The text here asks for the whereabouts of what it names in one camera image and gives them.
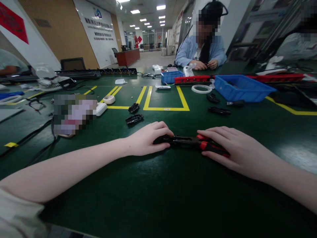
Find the floor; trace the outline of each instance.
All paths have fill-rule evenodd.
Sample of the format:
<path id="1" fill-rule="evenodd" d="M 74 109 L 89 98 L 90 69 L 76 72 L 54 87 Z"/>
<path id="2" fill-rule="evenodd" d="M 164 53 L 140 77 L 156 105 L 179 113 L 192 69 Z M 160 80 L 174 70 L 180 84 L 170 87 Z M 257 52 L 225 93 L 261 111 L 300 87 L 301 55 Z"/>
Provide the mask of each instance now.
<path id="1" fill-rule="evenodd" d="M 167 66 L 169 64 L 174 64 L 175 55 L 162 56 L 161 51 L 145 51 L 140 52 L 140 59 L 131 64 L 129 68 L 139 68 L 139 67 L 150 67 L 154 64 L 160 66 Z M 111 64 L 107 68 L 119 68 L 118 64 Z"/>

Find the red poster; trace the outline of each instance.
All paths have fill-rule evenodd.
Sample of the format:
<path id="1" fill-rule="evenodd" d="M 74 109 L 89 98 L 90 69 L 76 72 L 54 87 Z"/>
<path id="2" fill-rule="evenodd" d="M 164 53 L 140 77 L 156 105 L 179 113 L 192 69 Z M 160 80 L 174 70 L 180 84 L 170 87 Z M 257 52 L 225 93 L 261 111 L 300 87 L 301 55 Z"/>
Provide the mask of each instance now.
<path id="1" fill-rule="evenodd" d="M 27 40 L 24 21 L 17 14 L 12 12 L 3 3 L 0 2 L 0 25 L 18 38 L 29 44 Z"/>

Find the long black hair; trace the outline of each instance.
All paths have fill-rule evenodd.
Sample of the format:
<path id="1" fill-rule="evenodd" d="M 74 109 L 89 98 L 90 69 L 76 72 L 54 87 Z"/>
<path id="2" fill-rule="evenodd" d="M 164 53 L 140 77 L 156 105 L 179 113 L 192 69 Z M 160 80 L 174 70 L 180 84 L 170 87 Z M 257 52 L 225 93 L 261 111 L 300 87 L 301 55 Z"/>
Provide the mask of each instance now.
<path id="1" fill-rule="evenodd" d="M 227 11 L 225 14 L 222 14 L 223 8 L 225 8 L 225 10 Z M 220 17 L 227 14 L 228 14 L 228 10 L 219 1 L 212 1 L 207 3 L 206 6 L 199 13 L 199 17 L 198 17 L 199 24 L 215 26 L 214 30 L 210 33 L 210 35 L 204 41 L 204 46 L 201 49 L 201 55 L 200 55 L 199 61 L 203 63 L 209 62 L 209 49 L 213 41 L 213 38 L 215 36 L 215 31 L 217 30 L 218 25 L 220 25 Z"/>

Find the red desk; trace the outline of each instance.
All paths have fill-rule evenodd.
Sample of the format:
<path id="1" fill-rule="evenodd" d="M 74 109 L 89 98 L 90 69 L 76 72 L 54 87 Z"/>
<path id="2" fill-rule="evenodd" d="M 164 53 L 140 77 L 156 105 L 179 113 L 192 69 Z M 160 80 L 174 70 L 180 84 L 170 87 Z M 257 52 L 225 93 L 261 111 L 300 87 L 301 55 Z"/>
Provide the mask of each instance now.
<path id="1" fill-rule="evenodd" d="M 140 58 L 140 50 L 134 49 L 116 53 L 119 66 L 130 66 Z"/>

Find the wall logo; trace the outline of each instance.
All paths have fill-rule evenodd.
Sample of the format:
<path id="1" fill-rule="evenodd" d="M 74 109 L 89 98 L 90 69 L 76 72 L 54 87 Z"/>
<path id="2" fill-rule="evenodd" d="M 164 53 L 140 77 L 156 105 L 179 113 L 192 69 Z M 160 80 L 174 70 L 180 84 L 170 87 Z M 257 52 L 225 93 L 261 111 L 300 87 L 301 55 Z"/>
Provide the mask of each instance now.
<path id="1" fill-rule="evenodd" d="M 98 8 L 93 8 L 93 12 L 95 13 L 95 17 L 99 17 L 99 19 L 102 19 L 101 12 Z"/>

